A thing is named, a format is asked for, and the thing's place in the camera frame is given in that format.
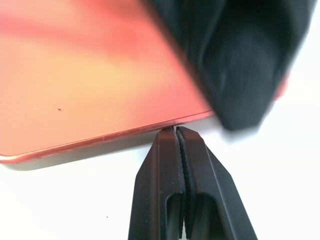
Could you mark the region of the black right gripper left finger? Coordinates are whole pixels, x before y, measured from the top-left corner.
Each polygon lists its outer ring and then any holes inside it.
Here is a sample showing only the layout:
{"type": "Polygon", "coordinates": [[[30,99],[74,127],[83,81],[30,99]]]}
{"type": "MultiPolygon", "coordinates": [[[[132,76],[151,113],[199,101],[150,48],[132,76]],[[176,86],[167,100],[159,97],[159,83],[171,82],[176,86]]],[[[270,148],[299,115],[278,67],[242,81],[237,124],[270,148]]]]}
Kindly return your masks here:
{"type": "Polygon", "coordinates": [[[160,130],[135,178],[128,240],[180,240],[186,185],[178,137],[160,130]]]}

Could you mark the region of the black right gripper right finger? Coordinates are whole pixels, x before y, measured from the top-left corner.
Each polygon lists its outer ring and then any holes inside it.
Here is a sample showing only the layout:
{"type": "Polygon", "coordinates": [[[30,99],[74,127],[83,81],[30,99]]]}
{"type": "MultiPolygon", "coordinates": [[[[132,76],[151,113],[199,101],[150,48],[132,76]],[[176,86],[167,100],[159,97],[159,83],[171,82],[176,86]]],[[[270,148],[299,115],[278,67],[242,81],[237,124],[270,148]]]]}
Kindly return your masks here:
{"type": "Polygon", "coordinates": [[[258,240],[230,173],[200,134],[178,127],[187,240],[258,240]]]}

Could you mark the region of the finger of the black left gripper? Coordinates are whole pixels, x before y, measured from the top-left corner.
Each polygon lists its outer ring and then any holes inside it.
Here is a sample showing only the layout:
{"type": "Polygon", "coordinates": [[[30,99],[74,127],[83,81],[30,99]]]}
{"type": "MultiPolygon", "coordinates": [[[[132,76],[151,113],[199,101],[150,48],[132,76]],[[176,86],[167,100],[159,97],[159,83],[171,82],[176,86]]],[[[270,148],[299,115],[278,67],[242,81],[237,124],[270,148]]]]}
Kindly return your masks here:
{"type": "Polygon", "coordinates": [[[311,0],[146,0],[222,126],[257,127],[311,23],[311,0]]]}

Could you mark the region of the pink tray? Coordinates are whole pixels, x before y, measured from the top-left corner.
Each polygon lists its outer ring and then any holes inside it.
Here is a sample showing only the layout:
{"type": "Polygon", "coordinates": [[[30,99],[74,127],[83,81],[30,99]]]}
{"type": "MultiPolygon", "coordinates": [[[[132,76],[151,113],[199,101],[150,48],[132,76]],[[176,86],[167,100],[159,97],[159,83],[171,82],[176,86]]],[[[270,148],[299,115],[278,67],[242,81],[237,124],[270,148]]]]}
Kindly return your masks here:
{"type": "Polygon", "coordinates": [[[0,0],[0,163],[212,114],[144,0],[0,0]]]}

